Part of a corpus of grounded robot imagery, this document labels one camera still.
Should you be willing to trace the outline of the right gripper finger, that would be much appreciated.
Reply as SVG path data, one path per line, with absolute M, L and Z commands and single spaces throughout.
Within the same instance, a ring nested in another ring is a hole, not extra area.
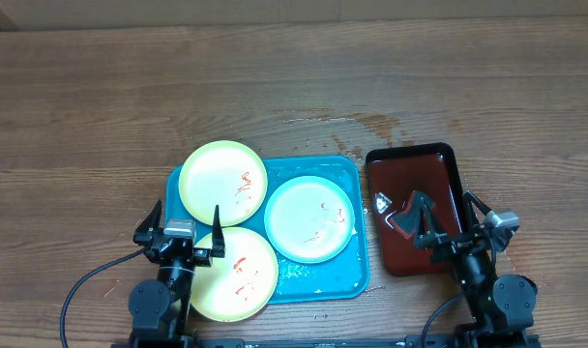
M 440 220 L 431 210 L 428 201 L 420 198 L 420 223 L 414 241 L 415 248 L 431 248 L 440 244 L 447 236 Z
M 462 194 L 462 200 L 464 203 L 464 211 L 468 227 L 480 224 L 475 210 L 478 210 L 484 216 L 491 212 L 491 209 L 470 190 L 467 190 Z

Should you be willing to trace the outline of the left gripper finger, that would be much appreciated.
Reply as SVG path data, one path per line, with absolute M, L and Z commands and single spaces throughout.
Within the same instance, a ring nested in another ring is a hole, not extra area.
M 151 244 L 161 231 L 162 201 L 158 200 L 148 216 L 135 228 L 132 240 L 136 244 Z
M 225 240 L 221 227 L 220 207 L 216 206 L 212 223 L 212 249 L 211 255 L 217 258 L 225 256 Z

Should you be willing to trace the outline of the orange sponge with dark scourer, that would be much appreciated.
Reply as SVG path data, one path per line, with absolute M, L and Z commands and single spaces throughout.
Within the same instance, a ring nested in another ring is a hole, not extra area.
M 435 203 L 424 192 L 413 190 L 401 211 L 391 214 L 387 221 L 405 239 L 415 236 L 426 226 L 426 217 Z

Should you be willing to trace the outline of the light blue plate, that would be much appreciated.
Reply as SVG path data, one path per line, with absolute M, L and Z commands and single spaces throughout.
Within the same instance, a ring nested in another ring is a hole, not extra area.
M 354 223 L 354 208 L 345 191 L 319 176 L 297 177 L 280 185 L 264 216 L 273 247 L 305 264 L 335 258 L 347 247 Z

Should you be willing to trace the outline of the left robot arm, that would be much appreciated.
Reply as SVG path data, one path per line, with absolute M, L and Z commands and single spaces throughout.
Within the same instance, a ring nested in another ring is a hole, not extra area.
M 162 203 L 135 229 L 133 241 L 141 253 L 159 266 L 157 277 L 137 284 L 129 296 L 132 315 L 131 347 L 198 347 L 198 339 L 187 332 L 191 309 L 191 286 L 198 267 L 209 268 L 215 258 L 225 256 L 220 209 L 214 210 L 212 244 L 196 244 L 195 223 L 171 219 L 160 226 Z

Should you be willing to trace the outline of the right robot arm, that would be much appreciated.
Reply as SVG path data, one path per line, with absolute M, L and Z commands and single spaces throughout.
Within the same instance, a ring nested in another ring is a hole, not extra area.
M 534 325 L 538 287 L 524 275 L 498 275 L 497 253 L 507 248 L 519 227 L 512 212 L 496 213 L 477 195 L 463 193 L 466 229 L 449 236 L 425 200 L 421 201 L 420 226 L 415 246 L 430 249 L 432 263 L 446 263 L 461 292 L 441 304 L 426 320 L 413 347 L 536 348 L 542 344 L 527 330 Z M 433 321 L 449 306 L 464 300 L 472 322 L 456 326 L 452 334 L 428 335 Z

